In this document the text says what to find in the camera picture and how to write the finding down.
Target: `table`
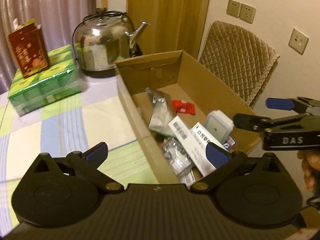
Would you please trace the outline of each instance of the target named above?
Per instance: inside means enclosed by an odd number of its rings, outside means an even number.
[[[98,168],[120,182],[157,184],[118,97],[116,77],[82,78],[82,93],[19,117],[0,95],[0,236],[18,225],[11,197],[36,156],[65,157],[104,141],[108,159]]]

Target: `ribbed black surface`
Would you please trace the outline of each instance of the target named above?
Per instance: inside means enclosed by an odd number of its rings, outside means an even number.
[[[55,229],[23,224],[5,240],[283,240],[296,231],[293,225],[238,225],[221,215],[208,196],[190,193],[184,185],[130,185],[122,194],[107,195],[96,212],[79,223]]]

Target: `kettle base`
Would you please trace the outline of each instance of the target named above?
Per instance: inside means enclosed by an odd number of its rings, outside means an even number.
[[[109,68],[106,70],[99,70],[99,71],[90,71],[81,69],[81,72],[86,76],[93,77],[93,78],[108,78],[116,76],[116,68]]]

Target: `outlet plate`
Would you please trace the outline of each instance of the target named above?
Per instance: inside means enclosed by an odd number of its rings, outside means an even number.
[[[229,0],[228,7],[227,7],[227,14],[238,18],[239,12],[240,12],[240,5],[241,3],[239,2]]]
[[[306,35],[303,35],[298,30],[293,29],[289,40],[289,46],[302,55],[306,49],[308,41],[309,38]]]
[[[256,9],[252,6],[242,4],[240,9],[239,18],[246,22],[252,23],[254,16],[256,14]]]

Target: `curtain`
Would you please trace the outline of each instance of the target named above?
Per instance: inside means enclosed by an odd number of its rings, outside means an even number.
[[[19,24],[35,18],[50,51],[71,43],[74,29],[94,12],[95,4],[95,0],[0,0],[0,94],[9,89],[17,69],[8,43],[15,18]]]

